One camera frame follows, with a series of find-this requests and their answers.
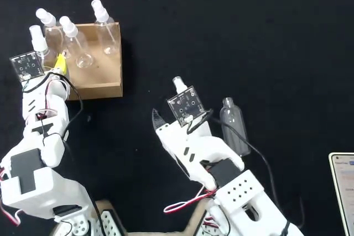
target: phone screen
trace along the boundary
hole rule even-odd
[[[354,236],[354,155],[333,155],[333,167],[350,236]]]

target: black wire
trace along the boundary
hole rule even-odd
[[[231,233],[231,224],[230,224],[230,221],[228,220],[227,215],[226,215],[225,211],[222,209],[222,207],[219,207],[219,208],[220,208],[220,210],[222,211],[223,215],[225,216],[226,221],[227,221],[227,225],[228,225],[228,232],[227,232],[227,234],[226,234],[225,236],[229,236],[229,234]]]
[[[46,76],[44,77],[44,79],[42,79],[42,81],[40,83],[38,83],[37,85],[35,85],[33,88],[30,88],[29,90],[22,90],[23,93],[30,93],[34,90],[36,90],[37,88],[39,88],[41,85],[43,85],[46,80],[49,78],[50,74],[54,74],[53,72],[49,72],[48,74],[46,74]]]
[[[77,163],[75,161],[75,158],[74,158],[74,155],[71,151],[71,148],[70,146],[68,145],[68,143],[66,141],[63,140],[63,143],[64,143],[64,147],[65,149],[68,151],[68,153],[70,154],[70,157],[71,157],[71,160],[73,162],[73,164],[75,165],[76,167],[76,173],[79,175],[79,179],[81,180],[81,182],[83,182],[83,179],[82,179],[82,175],[79,171],[79,168],[77,167]],[[95,209],[95,212],[97,214],[97,218],[98,218],[98,222],[100,223],[100,226],[101,226],[101,231],[102,231],[102,235],[103,236],[107,236],[106,235],[106,232],[105,232],[105,229],[103,228],[103,221],[102,221],[102,218],[101,218],[101,214],[100,214],[100,211],[98,210],[98,207],[97,207],[97,204],[96,204],[96,201],[93,199],[91,193],[88,191],[88,189],[86,189],[87,193],[88,193],[88,196],[93,204],[93,207]]]
[[[84,110],[84,103],[82,102],[82,99],[80,97],[80,94],[79,92],[77,91],[77,89],[75,88],[75,86],[70,82],[70,80],[65,77],[64,75],[62,74],[58,74],[58,73],[52,73],[53,75],[55,76],[59,76],[61,77],[63,80],[65,80],[69,85],[70,87],[72,88],[72,90],[75,92],[75,94],[77,95],[78,99],[79,99],[79,102],[80,102],[80,110],[74,115],[74,117],[72,119],[70,119],[70,121],[68,122],[68,124],[66,125],[64,131],[63,131],[63,137],[65,137],[65,134],[66,132],[68,131],[69,129],[69,126],[70,124],[80,115],[80,113]]]
[[[213,109],[210,109],[210,110],[206,111],[206,112],[205,112],[206,115],[202,118],[202,120],[199,121],[199,122],[198,122],[195,126],[193,126],[192,128],[190,128],[191,125],[192,125],[192,122],[193,122],[193,121],[191,121],[191,122],[188,124],[187,135],[193,133],[193,132],[194,132],[195,130],[197,130],[205,121],[208,121],[208,120],[211,118],[213,112],[214,112]]]
[[[68,222],[68,221],[61,221],[61,222],[63,222],[63,223],[67,223],[67,224],[69,224],[69,225],[71,226],[71,228],[70,228],[69,232],[65,234],[65,236],[68,236],[68,235],[71,233],[71,230],[72,230],[72,224],[71,224],[70,222]]]
[[[264,161],[266,167],[267,167],[267,170],[268,170],[268,173],[269,173],[269,178],[270,178],[270,186],[272,188],[272,194],[273,194],[273,200],[274,200],[274,203],[275,205],[280,209],[280,204],[279,204],[279,201],[278,201],[278,196],[277,196],[277,192],[276,192],[276,189],[275,189],[275,182],[274,182],[274,176],[273,176],[273,172],[272,172],[272,168],[270,167],[270,164],[269,162],[267,161],[266,157],[263,156],[263,154],[257,149],[255,148],[251,143],[249,143],[238,131],[235,130],[235,128],[233,128],[231,125],[223,122],[223,121],[220,121],[219,119],[216,119],[214,117],[211,117],[211,120],[217,124],[220,124],[220,125],[224,125],[226,127],[228,127],[232,132],[234,132],[238,138],[240,138],[245,144],[247,144],[251,149],[253,149],[259,156],[261,156],[262,160]]]
[[[282,230],[282,233],[280,236],[287,236],[288,235],[289,226],[290,226],[290,221],[287,221],[285,228]]]

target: yellow object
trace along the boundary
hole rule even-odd
[[[60,68],[63,71],[64,75],[66,75],[66,61],[65,56],[63,54],[59,54],[57,56],[57,61],[54,68]]]

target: bottle cap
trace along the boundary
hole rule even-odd
[[[67,37],[73,38],[77,36],[79,30],[77,29],[76,25],[72,23],[67,16],[62,16],[59,19],[59,23],[61,24],[61,26],[63,26],[63,31]]]
[[[173,78],[173,83],[176,86],[177,93],[184,92],[187,89],[187,86],[184,84],[182,78],[180,76]]]
[[[32,25],[29,27],[29,31],[32,37],[33,50],[36,52],[42,52],[48,49],[45,38],[43,37],[42,30],[39,25]]]
[[[95,12],[95,16],[98,22],[108,21],[110,16],[108,15],[100,0],[93,0],[91,2],[91,6],[93,7],[93,11]]]
[[[47,27],[54,27],[56,26],[56,19],[55,17],[47,12],[45,9],[43,8],[39,8],[37,9],[37,11],[35,12],[35,15],[37,16],[37,18],[40,19],[40,21]]]

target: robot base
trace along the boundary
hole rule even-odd
[[[102,211],[101,213],[103,228],[106,232],[107,236],[123,236],[122,230],[119,227],[119,224],[115,221],[112,212],[109,210]],[[87,234],[87,236],[103,236],[100,223],[97,220],[93,220],[91,224],[94,224],[94,227],[91,228],[91,234]],[[77,224],[72,227],[68,223],[60,223],[56,232],[53,236],[74,236],[80,232],[81,229],[85,229],[82,227],[83,225]]]

